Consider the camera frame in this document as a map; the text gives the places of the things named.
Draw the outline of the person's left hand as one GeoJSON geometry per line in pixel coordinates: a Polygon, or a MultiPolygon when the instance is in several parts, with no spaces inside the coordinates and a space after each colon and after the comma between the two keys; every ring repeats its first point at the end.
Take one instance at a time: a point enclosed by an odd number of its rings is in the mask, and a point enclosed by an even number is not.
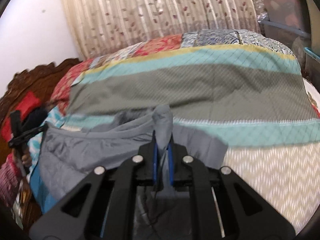
{"type": "Polygon", "coordinates": [[[32,158],[29,153],[22,156],[22,164],[25,167],[30,167],[32,165],[32,158]]]}

